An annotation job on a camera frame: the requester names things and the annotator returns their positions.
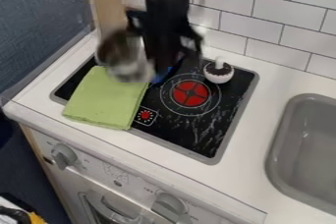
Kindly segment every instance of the toy stove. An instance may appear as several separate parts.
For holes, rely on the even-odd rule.
[[[254,90],[257,75],[235,67],[226,84],[213,84],[202,74],[197,59],[187,58],[162,84],[151,84],[132,124],[131,133],[206,164],[222,157]],[[69,100],[86,73],[86,62],[54,92]]]

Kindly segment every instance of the gray sink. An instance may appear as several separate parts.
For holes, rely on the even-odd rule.
[[[301,94],[288,102],[266,173],[284,195],[336,216],[336,99]]]

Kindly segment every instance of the green cloth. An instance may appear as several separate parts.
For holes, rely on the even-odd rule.
[[[63,111],[70,119],[95,126],[127,130],[148,84],[119,83],[103,67],[93,67]]]

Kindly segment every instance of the toy kitchen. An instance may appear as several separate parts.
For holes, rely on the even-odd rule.
[[[124,22],[123,8],[94,2],[112,12],[98,28]],[[149,84],[128,130],[113,130],[62,115],[99,64],[103,33],[1,95],[73,223],[336,222],[336,81],[204,46]]]

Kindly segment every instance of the oven knob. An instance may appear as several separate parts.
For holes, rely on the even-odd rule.
[[[76,153],[62,143],[57,143],[52,148],[51,156],[62,171],[68,166],[74,165],[76,160],[78,160]]]
[[[174,224],[193,224],[184,204],[175,196],[161,193],[151,210]]]

